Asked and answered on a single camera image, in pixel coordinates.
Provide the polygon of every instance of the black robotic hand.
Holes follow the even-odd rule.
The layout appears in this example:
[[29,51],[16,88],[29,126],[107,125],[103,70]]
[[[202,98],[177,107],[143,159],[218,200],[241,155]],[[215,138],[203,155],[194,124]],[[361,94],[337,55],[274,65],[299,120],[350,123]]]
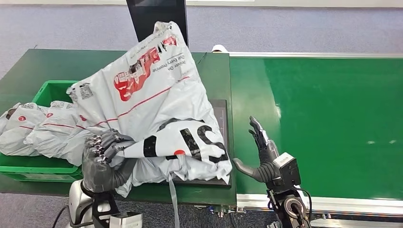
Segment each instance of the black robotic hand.
[[234,158],[237,169],[266,184],[268,207],[275,211],[278,221],[270,228],[309,228],[309,217],[296,185],[301,184],[297,160],[288,153],[278,154],[277,146],[253,116],[249,117],[253,130],[249,130],[258,146],[260,166],[251,168]]
[[253,127],[253,130],[249,130],[249,133],[252,134],[258,147],[260,166],[258,168],[246,166],[238,158],[234,158],[233,162],[240,172],[259,182],[270,183],[278,177],[278,173],[272,163],[278,157],[277,146],[273,140],[269,139],[266,131],[255,117],[250,116],[249,119],[249,124]]
[[111,129],[86,139],[83,153],[83,187],[93,193],[114,190],[127,182],[137,159],[124,159],[119,169],[109,166],[112,158],[133,145],[133,138]]

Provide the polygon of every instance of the black monitor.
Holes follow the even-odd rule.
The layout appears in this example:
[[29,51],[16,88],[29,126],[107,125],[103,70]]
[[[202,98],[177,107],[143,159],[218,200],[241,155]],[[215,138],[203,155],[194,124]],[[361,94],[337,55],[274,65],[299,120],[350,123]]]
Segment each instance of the black monitor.
[[138,41],[151,35],[157,21],[174,21],[181,29],[186,45],[186,0],[126,0]]

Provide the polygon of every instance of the wire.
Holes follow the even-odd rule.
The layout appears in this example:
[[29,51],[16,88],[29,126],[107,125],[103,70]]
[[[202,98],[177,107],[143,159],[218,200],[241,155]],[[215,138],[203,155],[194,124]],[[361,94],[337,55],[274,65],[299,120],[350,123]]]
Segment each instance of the wire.
[[309,217],[308,218],[309,218],[309,221],[310,221],[311,216],[312,216],[312,198],[311,198],[311,195],[309,194],[309,192],[307,190],[304,190],[304,189],[301,189],[301,188],[296,188],[296,187],[294,187],[294,189],[303,191],[308,195],[308,198],[309,198]]
[[200,64],[200,62],[206,57],[206,55],[207,55],[207,52],[205,52],[205,53],[203,54],[203,56],[201,57],[201,59],[196,63],[196,66],[198,66],[198,65]]
[[309,222],[308,219],[305,219],[305,218],[304,218],[304,215],[302,214],[302,211],[299,209],[299,207],[293,206],[293,204],[291,204],[291,207],[292,207],[293,209],[295,209],[295,210],[298,212],[298,217],[299,217],[299,220],[300,220],[300,221],[298,221],[299,224],[302,225],[302,224],[303,224],[303,221],[305,220],[305,221],[307,221],[308,228],[312,228],[312,227],[311,227],[311,223]]
[[71,226],[72,228],[80,228],[80,227],[90,226],[90,225],[93,225],[93,224],[94,224],[93,222],[85,222],[85,223],[81,223],[81,224],[75,225],[75,224],[73,223],[73,220],[71,219],[69,207],[68,207],[68,205],[65,205],[65,206],[59,211],[58,215],[56,216],[56,219],[55,219],[55,222],[53,223],[52,228],[56,228],[56,224],[58,223],[58,220],[59,220],[61,214],[63,213],[63,211],[64,211],[65,209],[67,209],[68,219],[69,219],[69,221],[70,221],[70,226]]
[[66,208],[68,209],[68,205],[65,205],[65,206],[62,208],[62,210],[59,211],[58,215],[56,216],[55,222],[53,222],[52,228],[55,228],[55,227],[56,227],[56,224],[58,223],[58,220],[59,220],[60,216],[62,215],[63,211],[64,211]]

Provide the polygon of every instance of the gray strap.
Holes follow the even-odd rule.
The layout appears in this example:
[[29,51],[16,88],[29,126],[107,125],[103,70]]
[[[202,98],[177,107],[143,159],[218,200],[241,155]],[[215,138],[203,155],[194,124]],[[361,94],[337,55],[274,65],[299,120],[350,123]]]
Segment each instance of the gray strap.
[[169,174],[168,183],[169,183],[169,191],[171,192],[173,212],[175,216],[175,228],[179,228],[178,198],[176,197],[176,189],[175,185],[173,184],[172,178],[173,177],[171,176],[171,174]]

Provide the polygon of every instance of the green table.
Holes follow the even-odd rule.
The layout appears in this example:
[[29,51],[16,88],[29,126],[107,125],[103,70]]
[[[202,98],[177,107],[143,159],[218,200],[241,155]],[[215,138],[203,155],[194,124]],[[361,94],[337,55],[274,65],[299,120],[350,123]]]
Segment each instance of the green table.
[[[403,55],[230,53],[230,72],[244,163],[259,165],[252,114],[297,158],[314,210],[403,214]],[[237,175],[237,199],[265,208],[266,187]]]
[[[113,62],[124,51],[29,49],[0,80],[0,113],[17,102],[30,102],[47,80],[81,80]],[[233,156],[233,130],[228,54],[194,53],[202,81],[210,99],[225,99],[228,104],[230,156]],[[176,186],[179,203],[236,205],[236,180],[232,187]],[[19,182],[0,175],[0,192],[64,195],[70,183]],[[128,200],[171,202],[167,185],[144,184],[133,188]]]
[[[45,80],[80,80],[122,54],[29,50],[0,81],[0,111],[32,100]],[[297,158],[314,211],[403,215],[403,55],[203,55],[193,56],[209,98],[229,104],[232,156],[259,165],[248,133],[254,115],[280,151]],[[230,189],[178,186],[178,201],[267,207],[264,184],[232,174]],[[69,186],[0,181],[0,192],[67,194]],[[168,187],[155,185],[133,188],[128,198],[171,200]]]

